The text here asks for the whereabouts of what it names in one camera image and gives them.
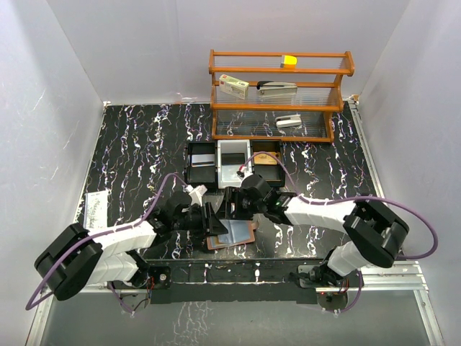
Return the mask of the silver magnetic stripe card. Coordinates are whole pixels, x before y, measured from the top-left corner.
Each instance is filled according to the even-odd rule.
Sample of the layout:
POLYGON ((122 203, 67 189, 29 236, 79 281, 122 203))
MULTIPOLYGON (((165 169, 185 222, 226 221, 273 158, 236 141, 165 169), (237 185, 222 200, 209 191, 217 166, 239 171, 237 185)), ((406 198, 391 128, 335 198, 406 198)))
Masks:
POLYGON ((193 154, 191 155, 192 167, 213 167, 215 166, 214 154, 193 154))

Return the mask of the pink leather card holder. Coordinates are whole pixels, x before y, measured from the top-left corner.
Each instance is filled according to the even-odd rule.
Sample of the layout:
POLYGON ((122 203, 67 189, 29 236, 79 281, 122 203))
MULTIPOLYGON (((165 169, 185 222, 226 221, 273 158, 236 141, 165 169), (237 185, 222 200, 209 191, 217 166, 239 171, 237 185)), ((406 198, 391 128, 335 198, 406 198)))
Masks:
POLYGON ((217 249, 224 249, 228 247, 243 245, 243 244, 250 244, 255 242, 255 230, 259 227, 258 221, 246 221, 246 220, 228 220, 230 221, 230 233, 232 240, 230 245, 227 247, 217 248, 217 249))

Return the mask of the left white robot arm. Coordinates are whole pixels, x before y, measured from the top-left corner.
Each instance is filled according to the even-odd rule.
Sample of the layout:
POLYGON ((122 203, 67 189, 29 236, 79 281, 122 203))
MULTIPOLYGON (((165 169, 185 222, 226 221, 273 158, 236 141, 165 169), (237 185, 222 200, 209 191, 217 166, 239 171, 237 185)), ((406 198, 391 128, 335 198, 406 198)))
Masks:
POLYGON ((175 231, 203 239, 228 229, 210 203, 195 189, 175 192, 144 219, 111 231, 66 227, 35 260, 34 267, 59 301, 74 297, 87 285, 107 281, 134 283, 142 276, 133 251, 163 244, 175 231))

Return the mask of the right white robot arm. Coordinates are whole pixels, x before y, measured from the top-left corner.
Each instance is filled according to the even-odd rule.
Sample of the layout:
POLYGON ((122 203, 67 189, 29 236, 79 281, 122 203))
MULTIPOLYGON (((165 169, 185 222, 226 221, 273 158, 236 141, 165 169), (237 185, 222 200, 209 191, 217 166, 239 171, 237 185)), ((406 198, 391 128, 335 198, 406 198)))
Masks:
POLYGON ((329 251, 319 266, 294 276, 319 285, 339 285, 366 265, 393 266, 406 239, 408 224, 373 197, 335 202, 310 199, 272 187, 258 174, 244 178, 239 187, 227 187, 218 209, 225 220, 251 220, 262 214, 275 224, 319 226, 345 233, 349 241, 329 251))

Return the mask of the silver VIP card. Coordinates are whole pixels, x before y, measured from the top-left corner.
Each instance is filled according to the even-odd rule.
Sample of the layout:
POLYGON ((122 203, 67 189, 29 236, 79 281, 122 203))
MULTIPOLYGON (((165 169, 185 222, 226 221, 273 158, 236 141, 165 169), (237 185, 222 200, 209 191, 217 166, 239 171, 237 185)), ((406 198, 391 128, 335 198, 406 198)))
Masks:
POLYGON ((211 236, 207 239, 208 247, 210 249, 217 249, 222 247, 227 247, 231 244, 231 231, 230 231, 230 221, 222 220, 221 223, 224 225, 225 230, 227 231, 225 234, 220 234, 217 236, 211 236))

